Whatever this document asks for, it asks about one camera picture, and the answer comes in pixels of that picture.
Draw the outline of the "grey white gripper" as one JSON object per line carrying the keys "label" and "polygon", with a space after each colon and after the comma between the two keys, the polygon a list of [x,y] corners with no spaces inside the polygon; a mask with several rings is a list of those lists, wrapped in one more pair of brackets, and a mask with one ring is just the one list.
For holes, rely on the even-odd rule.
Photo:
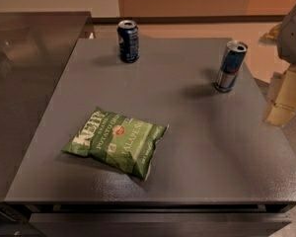
{"label": "grey white gripper", "polygon": [[259,41],[277,44],[278,56],[291,63],[283,73],[274,72],[267,92],[263,120],[275,126],[285,126],[296,114],[296,5],[284,17],[282,24],[272,27]]}

